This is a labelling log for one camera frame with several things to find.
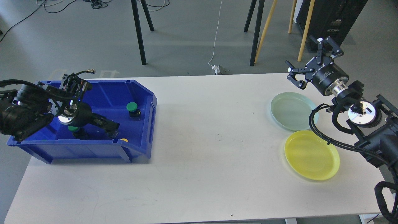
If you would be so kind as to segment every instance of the white table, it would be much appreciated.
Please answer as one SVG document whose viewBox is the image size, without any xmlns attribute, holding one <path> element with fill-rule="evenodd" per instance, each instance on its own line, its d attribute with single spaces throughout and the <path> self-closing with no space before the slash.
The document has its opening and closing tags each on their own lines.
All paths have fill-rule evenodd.
<svg viewBox="0 0 398 224">
<path fill-rule="evenodd" d="M 30 160 L 6 217 L 14 223 L 175 223 L 377 213 L 380 171 L 338 149 L 338 173 L 311 181 L 287 164 L 291 131 L 272 119 L 272 98 L 286 91 L 330 103 L 286 74 L 135 78 L 158 98 L 152 158 Z M 348 143 L 330 114 L 318 126 Z M 393 199 L 386 191 L 388 204 Z"/>
</svg>

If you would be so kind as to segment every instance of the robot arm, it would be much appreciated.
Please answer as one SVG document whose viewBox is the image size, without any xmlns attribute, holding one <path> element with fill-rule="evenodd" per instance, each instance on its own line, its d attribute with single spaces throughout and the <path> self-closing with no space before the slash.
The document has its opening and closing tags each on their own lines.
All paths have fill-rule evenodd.
<svg viewBox="0 0 398 224">
<path fill-rule="evenodd" d="M 92 89 L 89 82 L 78 77 L 82 73 L 94 74 L 95 70 L 64 75 L 59 88 L 41 82 L 35 85 L 22 80 L 0 81 L 0 87 L 22 84 L 18 91 L 0 92 L 0 133 L 23 141 L 58 117 L 64 125 L 83 127 L 93 124 L 114 138 L 119 123 L 93 113 L 82 101 L 84 93 Z"/>
<path fill-rule="evenodd" d="M 375 187 L 375 193 L 383 216 L 392 223 L 398 223 L 398 198 L 396 197 L 392 213 L 390 213 L 381 193 L 384 187 L 398 191 L 398 118 L 396 117 L 398 109 L 381 95 L 378 95 L 377 99 L 372 102 L 365 100 L 362 97 L 364 85 L 359 81 L 347 86 L 349 76 L 333 61 L 335 57 L 342 56 L 344 52 L 332 38 L 319 38 L 313 39 L 313 41 L 318 44 L 317 56 L 313 57 L 304 68 L 299 69 L 286 61 L 289 66 L 287 79 L 300 89 L 305 89 L 310 82 L 322 95 L 334 95 L 333 105 L 322 104 L 312 111 L 309 118 L 311 130 L 328 143 L 361 153 L 375 167 L 387 165 L 395 184 L 382 181 Z M 296 75 L 304 75 L 305 80 L 297 80 Z M 358 142 L 348 145 L 322 133 L 314 122 L 315 114 L 321 109 L 333 112 L 333 125 L 339 131 L 355 134 Z M 348 113 L 346 122 L 349 128 L 345 128 L 337 122 L 338 115 L 345 111 Z M 379 125 L 382 113 L 387 115 L 386 123 L 366 136 L 360 128 L 374 128 Z"/>
</svg>

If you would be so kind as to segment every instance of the cable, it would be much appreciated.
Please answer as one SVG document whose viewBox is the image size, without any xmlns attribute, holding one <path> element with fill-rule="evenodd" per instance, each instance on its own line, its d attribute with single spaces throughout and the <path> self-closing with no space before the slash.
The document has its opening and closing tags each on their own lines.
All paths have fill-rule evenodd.
<svg viewBox="0 0 398 224">
<path fill-rule="evenodd" d="M 375 218 L 377 218 L 378 217 L 378 215 L 380 215 L 380 214 L 377 214 L 375 217 L 373 217 L 371 220 L 369 220 L 366 224 L 368 224 L 368 223 L 370 223 L 370 222 L 372 222 Z"/>
<path fill-rule="evenodd" d="M 214 50 L 215 50 L 215 48 L 216 48 L 217 32 L 219 31 L 219 24 L 220 24 L 221 6 L 222 6 L 222 0 L 221 0 L 220 10 L 219 10 L 219 21 L 217 22 L 216 37 L 214 38 L 213 56 L 211 56 L 211 59 L 210 59 L 210 61 L 208 62 L 208 64 L 209 64 L 210 66 L 213 66 L 213 65 L 210 64 L 210 62 L 211 62 L 211 61 L 213 60 L 213 58 L 214 58 Z"/>
<path fill-rule="evenodd" d="M 159 9 L 156 9 L 156 10 L 148 10 L 148 11 L 150 11 L 150 12 L 159 11 L 159 10 L 161 10 L 163 7 L 170 5 L 170 1 L 169 1 L 169 0 L 168 0 L 168 2 L 169 2 L 169 3 L 166 5 L 166 0 L 163 0 L 163 5 L 162 5 L 162 6 L 152 6 L 152 7 L 160 7 Z"/>
<path fill-rule="evenodd" d="M 36 0 L 36 4 L 37 4 L 37 5 L 40 5 L 39 2 L 41 2 L 41 1 L 43 1 L 43 0 Z M 59 4 L 59 3 L 63 2 L 63 1 L 64 1 L 64 0 L 61 0 L 60 2 L 54 3 L 54 4 L 52 4 L 52 5 L 45 5 L 45 6 L 55 6 L 56 4 Z"/>
<path fill-rule="evenodd" d="M 315 114 L 316 114 L 317 112 L 319 112 L 319 111 L 322 110 L 322 109 L 326 109 L 326 108 L 334 108 L 334 106 L 327 105 L 327 104 L 321 104 L 321 105 L 319 105 L 318 107 L 316 107 L 315 109 L 313 109 L 312 112 L 311 112 L 311 114 L 310 114 L 310 117 L 309 117 L 310 128 L 311 128 L 311 130 L 312 130 L 316 135 L 318 135 L 318 136 L 319 136 L 320 138 L 322 138 L 323 140 L 327 141 L 328 144 L 332 144 L 332 145 L 335 145 L 335 146 L 337 146 L 337 147 L 340 147 L 340 148 L 343 148 L 343 149 L 347 149 L 347 150 L 350 150 L 350 151 L 355 151 L 355 152 L 359 152 L 359 153 L 363 153 L 363 154 L 369 155 L 369 156 L 371 156 L 371 157 L 374 157 L 374 158 L 376 158 L 376 159 L 382 161 L 384 164 L 388 165 L 388 162 L 387 162 L 385 159 L 383 159 L 381 156 L 379 156 L 378 154 L 376 154 L 375 152 L 369 151 L 369 150 L 367 150 L 367 149 L 355 147 L 355 146 L 353 146 L 353 145 L 345 144 L 345 143 L 343 143 L 343 142 L 334 140 L 334 139 L 328 137 L 327 135 L 325 135 L 324 133 L 322 133 L 322 132 L 316 127 L 315 121 L 314 121 L 314 117 L 315 117 Z"/>
<path fill-rule="evenodd" d="M 5 87 L 5 86 L 9 86 L 9 85 L 17 85 L 17 84 L 23 84 L 23 85 L 27 85 L 27 86 L 36 88 L 36 89 L 38 89 L 38 90 L 40 90 L 40 91 L 43 91 L 45 94 L 48 94 L 48 95 L 50 95 L 50 96 L 52 96 L 52 97 L 55 97 L 55 98 L 57 98 L 57 99 L 63 99 L 63 100 L 76 100 L 76 97 L 58 96 L 58 95 L 55 95 L 55 94 L 53 94 L 53 93 L 51 93 L 51 92 L 47 92 L 46 90 L 44 90 L 44 89 L 38 87 L 37 85 L 35 85 L 35 84 L 33 84 L 33 83 L 28 82 L 28 81 L 19 80 L 19 79 L 7 79 L 7 80 L 0 81 L 0 87 Z"/>
<path fill-rule="evenodd" d="M 34 12 L 32 12 L 30 15 L 28 15 L 25 19 L 23 19 L 23 20 L 17 22 L 14 26 L 18 25 L 18 24 L 21 23 L 22 21 L 24 21 L 24 20 L 26 20 L 27 18 L 29 18 L 31 15 L 33 15 L 33 13 L 35 13 L 37 10 L 39 10 L 40 7 L 41 7 L 43 4 L 45 4 L 45 3 L 46 3 L 46 1 L 44 1 Z M 7 30 L 7 32 L 5 32 L 4 36 L 0 39 L 0 43 L 1 43 L 1 41 L 3 41 L 3 39 L 6 37 L 7 33 L 8 33 L 14 26 L 12 26 L 10 29 Z"/>
<path fill-rule="evenodd" d="M 73 0 L 71 3 L 69 3 L 69 4 L 67 4 L 63 9 L 61 9 L 61 10 L 59 10 L 59 11 L 57 11 L 57 12 L 49 12 L 49 11 L 47 11 L 47 9 L 46 9 L 46 5 L 45 5 L 45 3 L 47 2 L 47 0 L 44 0 L 44 10 L 46 11 L 46 12 L 48 12 L 48 13 L 59 13 L 59 12 L 62 12 L 64 9 L 66 9 L 70 4 L 72 4 L 73 2 L 75 2 L 76 0 Z"/>
<path fill-rule="evenodd" d="M 310 128 L 311 128 L 311 130 L 312 130 L 316 135 L 318 135 L 320 138 L 322 138 L 323 140 L 327 141 L 328 144 L 331 143 L 331 144 L 333 144 L 333 145 L 335 145 L 335 146 L 337 146 L 337 147 L 340 147 L 340 148 L 343 148 L 343 149 L 347 149 L 347 150 L 350 150 L 350 151 L 355 151 L 355 152 L 363 153 L 363 154 L 369 155 L 369 156 L 371 156 L 371 157 L 373 157 L 373 158 L 376 158 L 376 159 L 380 160 L 380 161 L 383 162 L 383 163 L 388 167 L 388 169 L 390 170 L 391 175 L 392 175 L 392 177 L 393 177 L 393 179 L 394 179 L 394 185 L 395 185 L 395 186 L 398 186 L 398 175 L 397 175 L 397 173 L 396 173 L 396 171 L 395 171 L 395 169 L 394 169 L 394 167 L 392 166 L 391 163 L 389 163 L 388 161 L 386 161 L 385 159 L 383 159 L 381 156 L 379 156 L 377 153 L 375 153 L 375 152 L 373 152 L 373 151 L 366 150 L 366 149 L 363 149 L 363 148 L 360 148 L 360 147 L 355 147 L 355 146 L 353 146 L 353 145 L 345 144 L 345 143 L 343 143 L 343 142 L 334 140 L 334 139 L 328 137 L 327 135 L 325 135 L 324 133 L 322 133 L 322 132 L 316 127 L 315 121 L 314 121 L 315 114 L 316 114 L 317 112 L 319 112 L 320 110 L 326 109 L 326 108 L 330 108 L 330 109 L 336 110 L 337 107 L 336 107 L 336 106 L 327 105 L 327 104 L 321 104 L 321 105 L 319 105 L 318 107 L 316 107 L 315 109 L 313 109 L 312 112 L 311 112 L 311 114 L 310 114 L 310 117 L 309 117 L 309 123 L 310 123 Z M 390 214 L 389 211 L 387 210 L 385 204 L 380 204 L 380 203 L 379 203 L 379 200 L 381 200 L 381 199 L 384 200 L 384 196 L 382 195 L 381 190 L 380 190 L 379 193 L 377 193 L 377 192 L 376 192 L 376 188 L 378 188 L 379 185 L 384 185 L 384 183 L 387 183 L 387 184 L 392 185 L 392 183 L 388 183 L 388 182 L 384 182 L 384 181 L 381 181 L 381 182 L 379 182 L 379 183 L 376 185 L 376 187 L 375 187 L 375 193 L 376 193 L 377 204 L 378 204 L 378 206 L 379 206 L 380 211 L 383 213 L 383 216 L 384 216 L 387 220 L 389 220 L 389 223 L 398 223 L 398 219 L 397 219 L 397 215 L 398 215 L 398 212 L 397 212 L 397 209 L 398 209 L 398 197 L 395 196 L 394 205 L 393 205 L 391 214 Z"/>
<path fill-rule="evenodd" d="M 104 2 L 101 0 L 90 0 L 91 2 L 91 8 L 93 9 L 100 9 L 100 8 L 105 8 L 108 7 L 109 2 L 111 2 L 112 0 L 109 0 L 108 2 Z"/>
<path fill-rule="evenodd" d="M 162 8 L 162 7 L 166 7 L 166 6 L 168 6 L 168 5 L 170 5 L 170 1 L 169 0 L 167 0 L 167 5 L 162 5 L 162 6 L 152 6 L 152 5 L 149 5 L 148 3 L 146 4 L 147 6 L 151 6 L 151 7 L 157 7 L 157 8 Z"/>
</svg>

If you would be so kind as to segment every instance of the gray floor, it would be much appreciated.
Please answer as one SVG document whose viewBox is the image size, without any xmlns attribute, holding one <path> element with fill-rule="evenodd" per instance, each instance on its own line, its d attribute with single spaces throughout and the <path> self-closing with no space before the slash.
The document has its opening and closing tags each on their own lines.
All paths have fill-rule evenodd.
<svg viewBox="0 0 398 224">
<path fill-rule="evenodd" d="M 59 79 L 64 73 L 88 68 L 95 68 L 97 73 L 83 78 L 212 75 L 207 62 L 213 53 L 220 1 L 170 1 L 164 9 L 151 12 L 154 32 L 149 31 L 139 7 L 147 66 L 140 62 L 130 1 L 114 0 L 107 8 L 93 10 L 89 3 L 77 0 L 57 14 L 46 13 L 41 8 L 8 33 L 0 43 L 1 80 Z M 56 11 L 69 2 L 64 0 L 47 9 Z M 147 2 L 159 5 L 163 1 Z M 291 1 L 280 0 L 258 63 L 250 67 L 254 21 L 249 32 L 243 32 L 249 5 L 249 1 L 223 1 L 214 64 L 220 64 L 231 74 L 281 73 L 287 69 L 285 60 L 298 67 L 313 56 L 306 52 L 302 62 L 296 62 L 301 33 L 294 26 L 293 33 L 287 34 Z M 341 46 L 345 55 L 336 59 L 352 81 L 359 79 L 365 84 L 365 98 L 374 99 L 383 94 L 395 105 L 398 105 L 397 5 L 396 0 L 369 0 Z M 271 1 L 266 1 L 263 24 L 270 6 Z M 0 0 L 0 29 L 5 32 L 36 7 L 35 1 Z M 264 87 L 272 84 L 270 80 Z M 6 136 L 0 136 L 0 222 L 7 214 L 30 158 L 20 149 L 8 147 L 6 140 Z M 358 216 L 304 218 L 297 222 L 360 223 Z"/>
</svg>

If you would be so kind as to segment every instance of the green cap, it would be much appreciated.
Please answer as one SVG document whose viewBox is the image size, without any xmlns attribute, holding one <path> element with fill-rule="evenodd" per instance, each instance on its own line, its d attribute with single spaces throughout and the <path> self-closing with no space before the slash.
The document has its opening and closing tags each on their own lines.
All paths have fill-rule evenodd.
<svg viewBox="0 0 398 224">
<path fill-rule="evenodd" d="M 135 102 L 130 102 L 130 103 L 128 103 L 127 106 L 126 106 L 126 109 L 127 109 L 129 112 L 135 112 L 135 111 L 137 110 L 137 108 L 138 108 L 138 105 L 137 105 Z"/>
<path fill-rule="evenodd" d="M 77 132 L 80 128 L 74 126 L 68 126 L 68 130 L 71 132 Z"/>
</svg>

